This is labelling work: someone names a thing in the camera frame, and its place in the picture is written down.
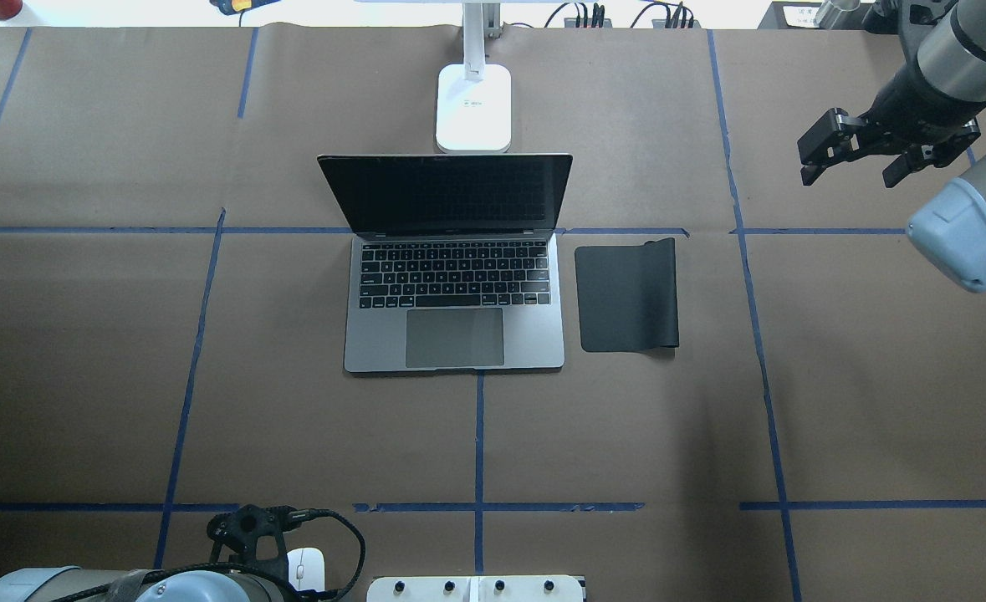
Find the laptop keyboard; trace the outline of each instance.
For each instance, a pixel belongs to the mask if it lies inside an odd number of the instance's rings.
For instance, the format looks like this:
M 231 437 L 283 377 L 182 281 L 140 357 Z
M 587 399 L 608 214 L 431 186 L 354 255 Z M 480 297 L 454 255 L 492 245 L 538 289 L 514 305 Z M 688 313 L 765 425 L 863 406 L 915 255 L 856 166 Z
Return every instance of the laptop keyboard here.
M 546 304 L 545 241 L 362 245 L 362 309 Z

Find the sticker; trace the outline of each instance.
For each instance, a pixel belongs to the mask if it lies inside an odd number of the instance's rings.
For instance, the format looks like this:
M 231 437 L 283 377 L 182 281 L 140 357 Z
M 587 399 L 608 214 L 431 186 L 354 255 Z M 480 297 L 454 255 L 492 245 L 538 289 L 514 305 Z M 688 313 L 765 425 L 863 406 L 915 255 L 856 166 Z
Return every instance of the sticker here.
M 819 29 L 816 24 L 816 13 L 819 7 L 783 7 L 783 16 L 790 27 L 809 27 Z

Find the white computer mouse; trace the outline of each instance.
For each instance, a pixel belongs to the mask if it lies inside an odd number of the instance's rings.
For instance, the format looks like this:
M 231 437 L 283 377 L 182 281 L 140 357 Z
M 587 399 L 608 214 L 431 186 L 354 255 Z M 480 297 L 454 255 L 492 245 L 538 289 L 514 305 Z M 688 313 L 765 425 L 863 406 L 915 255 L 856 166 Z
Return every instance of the white computer mouse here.
M 325 591 L 325 556 L 317 548 L 289 552 L 289 583 L 298 591 Z

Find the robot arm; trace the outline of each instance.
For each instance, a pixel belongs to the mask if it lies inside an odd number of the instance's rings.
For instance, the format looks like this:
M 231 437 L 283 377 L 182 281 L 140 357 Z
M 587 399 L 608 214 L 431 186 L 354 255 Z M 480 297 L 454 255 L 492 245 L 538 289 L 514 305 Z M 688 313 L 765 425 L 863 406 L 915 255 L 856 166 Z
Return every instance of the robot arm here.
M 986 107 L 986 0 L 878 0 L 872 12 L 879 17 L 870 14 L 875 18 L 865 23 L 874 30 L 897 19 L 906 64 L 860 117 L 832 108 L 798 140 L 806 186 L 833 165 L 887 154 L 897 158 L 884 169 L 883 181 L 894 187 L 928 165 L 950 165 L 979 137 L 975 115 Z M 986 290 L 986 156 L 917 211 L 907 232 L 954 282 Z

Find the black screen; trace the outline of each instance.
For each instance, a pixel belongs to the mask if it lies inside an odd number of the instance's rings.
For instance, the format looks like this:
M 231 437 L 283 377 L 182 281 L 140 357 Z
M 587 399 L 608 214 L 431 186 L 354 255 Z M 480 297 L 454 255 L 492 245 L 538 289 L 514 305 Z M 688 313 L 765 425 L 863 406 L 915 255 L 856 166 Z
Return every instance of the black screen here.
M 320 156 L 355 232 L 522 232 L 556 227 L 569 154 Z

